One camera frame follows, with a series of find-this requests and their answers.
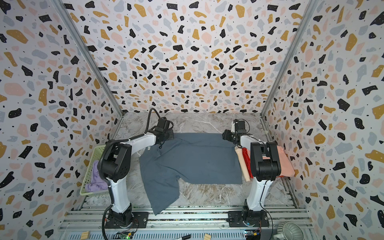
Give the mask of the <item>grey-blue t-shirt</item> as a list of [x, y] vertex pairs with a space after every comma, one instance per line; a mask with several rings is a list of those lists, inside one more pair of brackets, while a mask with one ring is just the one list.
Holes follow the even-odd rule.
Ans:
[[221, 134], [176, 133], [139, 158], [144, 188], [154, 214], [179, 198], [178, 180], [189, 184], [240, 185], [242, 171], [235, 145]]

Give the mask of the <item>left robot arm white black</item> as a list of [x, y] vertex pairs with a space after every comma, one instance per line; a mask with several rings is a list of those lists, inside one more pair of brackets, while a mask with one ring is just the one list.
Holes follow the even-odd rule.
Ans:
[[101, 179], [107, 183], [111, 203], [107, 209], [106, 227], [126, 228], [134, 223], [132, 204], [128, 198], [127, 176], [131, 168], [131, 157], [134, 153], [147, 147], [161, 146], [172, 140], [173, 122], [165, 117], [158, 119], [158, 124], [147, 128], [143, 134], [130, 139], [108, 141], [98, 171]]

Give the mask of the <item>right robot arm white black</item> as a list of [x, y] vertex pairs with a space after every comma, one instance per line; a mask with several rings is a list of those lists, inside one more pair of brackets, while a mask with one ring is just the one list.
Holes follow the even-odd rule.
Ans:
[[224, 140], [235, 145], [243, 176], [252, 183], [249, 196], [241, 211], [228, 212], [231, 228], [269, 227], [272, 219], [265, 209], [265, 199], [273, 181], [281, 175], [278, 146], [263, 142], [249, 134], [250, 125], [244, 119], [235, 119], [230, 130], [222, 134]]

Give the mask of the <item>folded beige t-shirt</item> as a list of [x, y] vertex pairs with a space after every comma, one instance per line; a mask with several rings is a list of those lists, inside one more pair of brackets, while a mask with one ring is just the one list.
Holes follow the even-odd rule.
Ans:
[[235, 152], [236, 152], [236, 154], [238, 156], [239, 164], [240, 164], [240, 167], [241, 167], [244, 179], [245, 179], [246, 182], [250, 182], [251, 178], [250, 178], [250, 175], [249, 175], [249, 172], [248, 172], [248, 168], [247, 168], [244, 156], [243, 156], [243, 151], [242, 151], [241, 148], [235, 147]]

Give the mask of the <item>folded red t-shirt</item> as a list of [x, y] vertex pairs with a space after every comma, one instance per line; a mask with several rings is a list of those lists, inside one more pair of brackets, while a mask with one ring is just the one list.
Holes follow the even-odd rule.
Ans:
[[251, 152], [246, 148], [242, 148], [242, 152], [243, 152], [243, 158], [245, 160], [245, 164], [246, 164], [250, 179], [253, 179], [254, 177], [251, 172], [251, 159], [250, 159]]

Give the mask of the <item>folded pink t-shirt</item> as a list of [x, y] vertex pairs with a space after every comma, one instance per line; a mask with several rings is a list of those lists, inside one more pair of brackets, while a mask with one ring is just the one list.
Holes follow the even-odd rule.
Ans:
[[[271, 169], [276, 168], [275, 166], [276, 160], [271, 159], [271, 157], [267, 156], [268, 152], [265, 147], [262, 147], [262, 150], [263, 150], [263, 162], [262, 162], [260, 174], [263, 177], [270, 177]], [[285, 154], [283, 147], [277, 146], [277, 150], [278, 150], [280, 166], [281, 166], [281, 173], [279, 177], [293, 177], [295, 174], [295, 170], [291, 164], [291, 161]]]

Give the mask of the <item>light green plastic basket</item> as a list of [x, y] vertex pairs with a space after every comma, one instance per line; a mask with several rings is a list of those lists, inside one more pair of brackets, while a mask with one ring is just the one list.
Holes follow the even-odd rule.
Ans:
[[107, 189], [95, 190], [95, 191], [88, 191], [86, 189], [86, 186], [88, 186], [91, 183], [92, 178], [93, 178], [94, 162], [99, 161], [101, 159], [101, 156], [102, 156], [102, 153], [104, 152], [105, 146], [106, 145], [100, 145], [100, 146], [93, 148], [93, 152], [92, 152], [91, 158], [89, 160], [87, 171], [86, 171], [86, 174], [85, 174], [83, 182], [82, 182], [82, 186], [81, 186], [81, 190], [80, 190], [81, 196], [99, 195], [99, 194], [106, 193], [108, 191]]

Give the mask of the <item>lilac t-shirt in basket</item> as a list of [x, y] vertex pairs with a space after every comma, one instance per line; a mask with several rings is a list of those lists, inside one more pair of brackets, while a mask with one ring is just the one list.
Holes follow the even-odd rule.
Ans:
[[98, 160], [95, 160], [93, 163], [90, 182], [85, 184], [86, 193], [99, 192], [108, 189], [107, 183], [100, 177], [98, 163]]

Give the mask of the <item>black marker pen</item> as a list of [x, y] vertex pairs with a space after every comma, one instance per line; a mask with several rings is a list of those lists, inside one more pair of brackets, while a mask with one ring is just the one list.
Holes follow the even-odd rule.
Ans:
[[174, 240], [189, 240], [191, 237], [192, 237], [192, 235], [189, 234], [189, 235], [185, 235], [185, 236], [179, 237], [179, 238], [174, 239]]

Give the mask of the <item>left circuit board green LED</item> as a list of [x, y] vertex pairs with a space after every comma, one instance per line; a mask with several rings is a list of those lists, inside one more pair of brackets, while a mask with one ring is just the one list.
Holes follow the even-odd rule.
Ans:
[[132, 240], [134, 237], [134, 232], [124, 231], [124, 232], [117, 232], [113, 236], [113, 240]]

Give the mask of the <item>white desk fan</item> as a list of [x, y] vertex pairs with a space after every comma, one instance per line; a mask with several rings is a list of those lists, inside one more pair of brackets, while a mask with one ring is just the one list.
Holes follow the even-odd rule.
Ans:
[[302, 229], [295, 223], [283, 222], [278, 226], [277, 234], [273, 235], [274, 240], [304, 240]]

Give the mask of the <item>left wooden block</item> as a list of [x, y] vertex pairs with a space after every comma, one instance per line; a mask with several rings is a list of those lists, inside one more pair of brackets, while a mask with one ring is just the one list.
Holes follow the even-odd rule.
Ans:
[[90, 231], [82, 232], [80, 240], [88, 240], [90, 238], [90, 235]]

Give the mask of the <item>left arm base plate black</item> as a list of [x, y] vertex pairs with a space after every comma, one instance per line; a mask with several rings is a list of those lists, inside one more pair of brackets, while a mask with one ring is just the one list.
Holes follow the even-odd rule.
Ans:
[[148, 212], [128, 212], [127, 214], [112, 212], [107, 217], [105, 229], [145, 229], [148, 218]]

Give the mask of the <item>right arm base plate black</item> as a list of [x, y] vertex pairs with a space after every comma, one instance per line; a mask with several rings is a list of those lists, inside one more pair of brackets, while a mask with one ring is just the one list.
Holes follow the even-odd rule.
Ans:
[[262, 211], [229, 211], [227, 222], [230, 228], [266, 228], [270, 226], [267, 212]]

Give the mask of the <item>aluminium rail frame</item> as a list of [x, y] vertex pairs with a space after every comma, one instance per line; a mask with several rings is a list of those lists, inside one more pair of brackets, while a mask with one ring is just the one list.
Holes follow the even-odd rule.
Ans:
[[145, 229], [105, 229], [106, 236], [113, 240], [117, 232], [134, 232], [133, 240], [174, 240], [185, 235], [192, 235], [193, 240], [202, 240], [205, 234], [213, 240], [244, 240], [245, 231], [261, 230], [261, 239], [272, 239], [278, 226], [283, 222], [297, 224], [306, 240], [317, 239], [311, 220], [305, 209], [292, 206], [268, 206], [272, 217], [266, 228], [230, 228], [227, 222], [229, 211], [241, 211], [239, 206], [230, 207], [170, 207], [155, 215], [150, 208], [134, 208], [133, 212], [148, 212], [149, 218]]

